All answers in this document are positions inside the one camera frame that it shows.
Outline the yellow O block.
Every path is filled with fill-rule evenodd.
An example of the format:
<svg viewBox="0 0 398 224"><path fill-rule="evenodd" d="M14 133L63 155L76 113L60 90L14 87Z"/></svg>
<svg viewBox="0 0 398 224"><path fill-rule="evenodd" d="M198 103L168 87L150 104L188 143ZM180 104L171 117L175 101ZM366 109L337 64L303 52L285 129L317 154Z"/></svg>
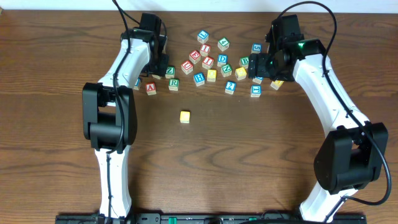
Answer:
<svg viewBox="0 0 398 224"><path fill-rule="evenodd" d="M207 72L207 81L208 82L215 82L217 76L217 71L213 69L209 69Z"/></svg>

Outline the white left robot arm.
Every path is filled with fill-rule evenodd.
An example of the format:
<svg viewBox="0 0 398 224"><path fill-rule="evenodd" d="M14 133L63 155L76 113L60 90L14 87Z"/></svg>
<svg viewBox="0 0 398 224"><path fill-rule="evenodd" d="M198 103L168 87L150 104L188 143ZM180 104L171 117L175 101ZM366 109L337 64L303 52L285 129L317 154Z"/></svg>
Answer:
<svg viewBox="0 0 398 224"><path fill-rule="evenodd" d="M157 31L122 33L110 69L83 87L83 134L95 150L101 178L99 222L124 223L130 213L128 156L137 133L133 88L142 73L165 75L166 43L167 36Z"/></svg>

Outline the yellow C block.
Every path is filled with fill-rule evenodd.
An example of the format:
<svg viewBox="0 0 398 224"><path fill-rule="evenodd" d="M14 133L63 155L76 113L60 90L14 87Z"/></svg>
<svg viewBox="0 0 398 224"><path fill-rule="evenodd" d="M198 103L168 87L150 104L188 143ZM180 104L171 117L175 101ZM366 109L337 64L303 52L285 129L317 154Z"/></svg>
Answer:
<svg viewBox="0 0 398 224"><path fill-rule="evenodd" d="M180 112L180 122L188 124L190 122L190 112L189 111L181 111Z"/></svg>

